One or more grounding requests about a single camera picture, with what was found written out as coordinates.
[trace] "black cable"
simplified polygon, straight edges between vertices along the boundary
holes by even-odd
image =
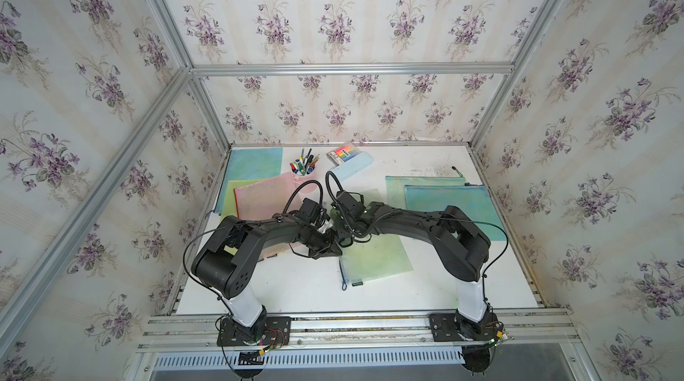
[[[308,184],[310,184],[310,183],[314,183],[314,184],[316,184],[316,185],[318,186],[318,189],[319,189],[319,191],[320,191],[320,196],[319,196],[319,198],[318,198],[318,205],[319,205],[319,206],[323,206],[323,186],[321,185],[321,183],[320,183],[319,181],[316,181],[315,179],[312,179],[312,180],[310,180],[310,181],[304,182],[302,185],[298,186],[297,189],[295,189],[295,192],[292,193],[292,195],[290,196],[290,199],[287,200],[287,204],[285,205],[285,208],[283,209],[283,214],[286,214],[286,213],[287,213],[287,209],[290,207],[290,203],[292,203],[292,200],[295,199],[295,196],[297,195],[297,193],[298,193],[302,188],[306,187],[306,186],[307,186]]]

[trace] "wall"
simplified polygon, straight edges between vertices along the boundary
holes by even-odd
[[[145,0],[0,0],[0,307],[177,68]]]
[[[231,142],[467,141],[501,75],[204,80]]]
[[[511,61],[543,0],[167,2],[195,64],[298,64]],[[499,81],[241,77],[207,86],[234,142],[469,140]]]
[[[144,0],[0,2],[4,307],[177,64]],[[218,149],[205,132],[191,96],[182,95],[140,156],[142,166],[122,179],[4,356],[2,379],[121,376],[131,355],[127,340],[142,317],[162,310],[170,271],[179,266],[218,166]]]
[[[566,0],[478,154],[603,380],[684,366],[684,0]]]
[[[166,314],[221,155],[181,95],[5,360],[23,380],[119,380],[144,318]]]

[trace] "table surface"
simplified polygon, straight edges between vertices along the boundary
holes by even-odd
[[[333,167],[325,154],[336,148],[317,146],[313,149],[312,153],[321,157],[316,170],[309,175],[312,179],[324,184],[325,172]],[[299,157],[301,150],[298,146],[283,148],[282,172],[290,171],[290,161]],[[482,184],[465,146],[364,146],[361,150],[373,157],[373,164],[342,182],[347,191],[363,192],[376,188],[386,198],[385,176],[456,176],[452,166],[463,173],[468,182]],[[317,199],[317,193],[316,190],[305,196]],[[324,200],[329,200],[327,193],[324,194]],[[219,222],[220,217],[212,213],[205,231],[216,228]],[[209,237],[210,234],[207,234],[202,238],[202,246]],[[434,247],[407,237],[401,237],[401,241],[413,265],[412,272],[369,281],[361,286],[350,285],[346,291],[342,291],[338,258],[314,261],[284,252],[259,262],[250,285],[269,313],[457,308],[459,281],[447,273]],[[504,241],[492,241],[490,261],[503,250],[505,244]],[[525,275],[510,247],[487,271],[485,291],[494,308],[537,308]],[[188,281],[176,314],[224,312],[225,307],[216,300],[216,295]]]

